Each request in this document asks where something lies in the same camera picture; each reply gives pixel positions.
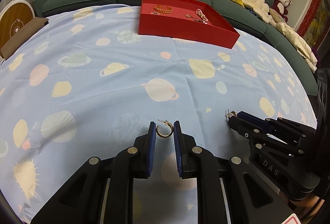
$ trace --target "gold hoop earring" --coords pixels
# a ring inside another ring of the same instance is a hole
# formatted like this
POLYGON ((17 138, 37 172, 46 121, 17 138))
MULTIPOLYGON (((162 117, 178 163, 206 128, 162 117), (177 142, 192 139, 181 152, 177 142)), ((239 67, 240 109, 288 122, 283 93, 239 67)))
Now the gold hoop earring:
POLYGON ((159 132, 158 128, 159 128, 159 125, 157 125, 156 127, 156 133, 158 134, 159 137, 161 138, 169 138, 172 134, 173 134, 173 125, 169 122, 169 121, 161 121, 161 120, 158 120, 159 122, 163 122, 165 125, 167 125, 170 129, 171 129, 171 133, 168 134, 168 135, 163 135, 159 132))

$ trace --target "red box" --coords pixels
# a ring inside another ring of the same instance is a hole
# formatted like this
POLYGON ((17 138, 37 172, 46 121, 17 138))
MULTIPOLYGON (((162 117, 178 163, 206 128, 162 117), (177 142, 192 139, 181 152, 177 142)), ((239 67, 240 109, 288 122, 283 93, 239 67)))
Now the red box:
POLYGON ((240 36, 216 10, 197 0, 142 0, 138 34, 194 40, 229 49, 240 36), (170 6, 173 11, 151 14, 156 12, 155 5, 170 6), (189 14, 200 19, 197 9, 208 18, 207 24, 186 17, 189 14))

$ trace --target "plush toy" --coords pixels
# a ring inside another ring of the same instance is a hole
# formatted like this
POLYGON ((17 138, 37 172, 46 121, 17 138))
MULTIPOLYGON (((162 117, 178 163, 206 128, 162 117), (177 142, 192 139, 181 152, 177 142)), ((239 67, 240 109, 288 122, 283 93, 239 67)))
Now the plush toy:
POLYGON ((244 7, 250 8, 254 13, 261 18, 265 23, 269 23, 271 15, 269 15, 269 6, 265 3, 265 0, 242 0, 244 7))
POLYGON ((278 12, 285 22, 288 21, 288 17, 286 15, 288 14, 287 7, 292 3, 292 0, 274 0, 273 9, 278 12))

